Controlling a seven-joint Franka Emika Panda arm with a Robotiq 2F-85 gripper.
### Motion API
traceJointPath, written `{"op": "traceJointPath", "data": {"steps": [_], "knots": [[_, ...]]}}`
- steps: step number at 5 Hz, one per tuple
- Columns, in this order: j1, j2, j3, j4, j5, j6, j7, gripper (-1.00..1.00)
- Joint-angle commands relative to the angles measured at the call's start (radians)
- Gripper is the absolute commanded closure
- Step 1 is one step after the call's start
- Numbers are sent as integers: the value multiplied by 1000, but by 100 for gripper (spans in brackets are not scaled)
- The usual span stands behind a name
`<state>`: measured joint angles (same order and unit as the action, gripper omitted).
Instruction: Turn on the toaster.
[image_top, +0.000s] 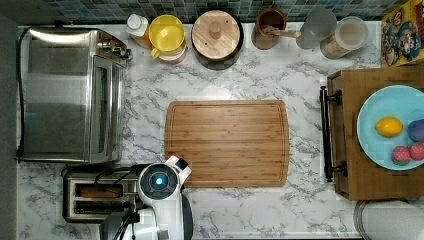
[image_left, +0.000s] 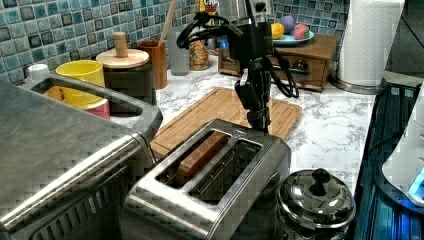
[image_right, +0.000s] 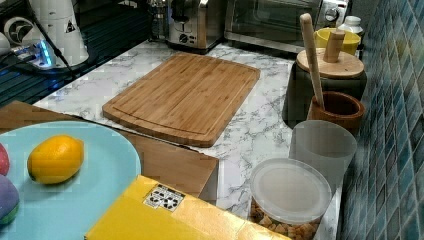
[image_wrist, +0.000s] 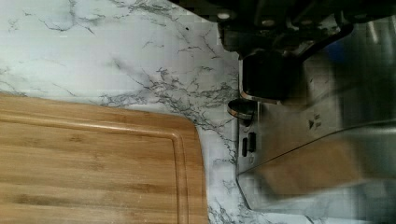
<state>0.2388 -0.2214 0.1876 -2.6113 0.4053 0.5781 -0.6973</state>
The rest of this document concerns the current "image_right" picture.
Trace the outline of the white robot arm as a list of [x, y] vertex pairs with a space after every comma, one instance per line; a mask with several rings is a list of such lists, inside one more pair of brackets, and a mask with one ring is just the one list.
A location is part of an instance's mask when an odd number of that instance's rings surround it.
[[89, 58], [72, 0], [1, 0], [1, 17], [12, 52], [33, 67], [72, 69]]

